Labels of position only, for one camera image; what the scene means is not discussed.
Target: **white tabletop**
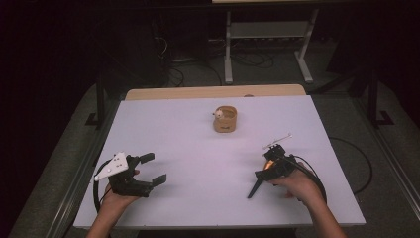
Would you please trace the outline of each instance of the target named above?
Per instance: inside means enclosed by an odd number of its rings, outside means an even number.
[[[237,129],[213,129],[214,110],[238,110]],[[149,198],[133,203],[116,227],[135,229],[294,227],[312,224],[306,207],[285,190],[263,183],[247,196],[262,169],[263,146],[281,142],[286,155],[306,159],[325,186],[328,205],[342,225],[365,219],[337,161],[310,96],[266,96],[123,101],[98,167],[118,152],[156,154],[138,165],[137,180],[167,174]],[[108,180],[100,181],[100,196]],[[89,185],[74,221],[90,227],[96,216]]]

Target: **hand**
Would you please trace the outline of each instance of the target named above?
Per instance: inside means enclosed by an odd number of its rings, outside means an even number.
[[[138,196],[124,196],[114,193],[111,189],[111,185],[108,184],[105,188],[105,196],[103,198],[103,202],[101,205],[101,210],[103,208],[107,208],[108,206],[112,206],[114,208],[122,208],[125,209],[131,203],[139,199]]]
[[[295,196],[307,205],[308,201],[315,198],[322,198],[322,193],[316,183],[304,172],[296,169],[288,177],[276,178],[269,181],[272,184],[285,186],[287,197]]]
[[[117,223],[126,208],[139,199],[138,196],[123,196],[114,193],[110,184],[106,186],[105,193],[99,213],[86,237],[108,237],[112,227]]]

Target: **small wooden bowl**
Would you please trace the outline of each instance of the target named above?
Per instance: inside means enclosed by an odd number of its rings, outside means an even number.
[[[221,110],[223,116],[218,118],[215,116],[213,126],[214,130],[219,133],[229,133],[236,129],[237,115],[238,112],[233,106],[221,106],[216,109],[216,112]]]

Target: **black cable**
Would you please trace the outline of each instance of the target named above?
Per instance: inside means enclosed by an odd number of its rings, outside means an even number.
[[[283,159],[286,160],[286,161],[288,161],[289,163],[293,164],[298,170],[304,172],[311,180],[313,180],[315,182],[315,184],[319,187],[319,189],[321,191],[321,194],[322,194],[322,197],[325,200],[325,203],[327,203],[327,192],[325,191],[324,184],[321,183],[321,180],[318,178],[318,176],[315,176],[316,175],[315,171],[313,171],[314,174],[315,174],[314,175],[310,171],[308,171],[306,168],[304,168],[303,166],[301,166],[298,163],[294,162],[293,160],[289,159],[288,157],[284,157]]]
[[[111,160],[108,160],[108,161],[106,161],[104,164],[102,164],[100,167],[99,167],[99,169],[98,169],[98,171],[96,172],[96,175],[95,175],[95,177],[102,171],[102,169],[106,166],[106,165],[108,165],[108,163],[110,162]],[[99,212],[99,209],[101,208],[101,203],[100,203],[100,201],[99,201],[99,195],[98,195],[98,186],[99,186],[99,181],[94,181],[93,182],[93,202],[95,203],[95,208],[96,208],[96,212]]]
[[[104,199],[104,197],[106,196],[106,194],[108,194],[108,192],[110,192],[110,191],[111,191],[111,187],[107,191],[105,191],[104,195],[101,197],[101,199],[99,200],[99,202],[102,203],[102,200]]]
[[[177,71],[177,72],[181,75],[181,78],[174,76],[174,75],[170,72],[171,70],[175,70],[175,71]],[[177,68],[174,68],[174,67],[170,67],[170,68],[168,69],[168,73],[169,73],[169,75],[170,75],[170,76],[172,76],[173,78],[176,78],[176,79],[178,79],[178,80],[179,80],[179,83],[178,83],[178,84],[175,84],[175,83],[174,83],[175,87],[179,87],[179,86],[181,86],[181,85],[183,85],[183,84],[184,84],[184,79],[185,79],[185,76],[184,76],[184,74],[183,74],[183,72],[182,72],[181,70],[179,70],[179,69],[177,69]]]
[[[298,159],[300,159],[300,160],[302,160],[310,169],[311,169],[311,171],[315,174],[315,176],[318,178],[318,175],[316,174],[316,172],[315,172],[315,170],[311,167],[311,165],[305,160],[305,159],[303,159],[303,158],[301,158],[301,157],[298,157],[298,156],[294,156],[294,157],[296,157],[296,158],[298,158]]]
[[[179,65],[174,65],[172,68],[177,68],[177,67],[183,67],[183,66],[202,66],[202,67],[207,67],[209,69],[211,69],[212,71],[214,71],[214,73],[216,74],[217,78],[219,79],[219,84],[220,86],[223,85],[223,80],[222,77],[220,77],[219,72],[214,69],[212,66],[208,65],[208,63],[206,62],[201,62],[201,61],[189,61],[189,62],[185,62],[185,63],[180,63]]]
[[[371,165],[371,162],[370,162],[370,159],[368,158],[368,156],[358,146],[356,146],[355,144],[353,144],[353,143],[351,143],[349,141],[346,141],[346,140],[343,140],[343,139],[337,138],[337,137],[328,137],[328,138],[330,140],[341,141],[341,142],[344,142],[344,143],[352,146],[357,151],[359,151],[362,154],[362,156],[365,158],[365,160],[367,162],[367,165],[368,165],[368,171],[369,171],[368,179],[367,179],[367,182],[361,188],[357,189],[356,191],[353,191],[353,194],[356,195],[356,194],[364,191],[370,185],[371,180],[373,178],[373,167]]]
[[[162,38],[162,37],[155,37],[155,40],[158,40],[159,42],[164,42],[164,47],[163,47],[163,50],[161,50],[161,53],[160,53],[160,54],[157,54],[157,56],[158,56],[161,60],[163,60],[163,58],[164,58],[164,54],[166,53],[166,51],[167,51],[167,47],[168,47],[167,41],[166,41],[164,38]]]
[[[241,64],[241,65],[245,65],[245,66],[253,66],[253,67],[258,67],[258,68],[271,68],[271,67],[274,66],[274,59],[273,59],[272,56],[266,54],[267,55],[267,59],[266,59],[261,54],[253,54],[253,55],[261,57],[262,60],[259,61],[259,62],[254,62],[250,59],[247,59],[246,57],[242,57],[242,56],[239,56],[239,55],[231,55],[231,59],[234,60],[236,63]],[[262,66],[262,64],[264,64],[268,61],[270,62],[269,65]]]

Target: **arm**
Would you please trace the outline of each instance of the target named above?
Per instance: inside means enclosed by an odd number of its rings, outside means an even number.
[[[109,232],[117,223],[126,208],[139,199],[137,196],[122,196],[112,191],[108,184],[105,191],[109,192],[104,196],[99,213],[87,233],[87,238],[107,238]]]
[[[285,186],[289,195],[296,196],[306,205],[319,237],[347,237],[325,203],[318,186],[305,173],[295,170],[289,177],[276,178],[270,183]]]

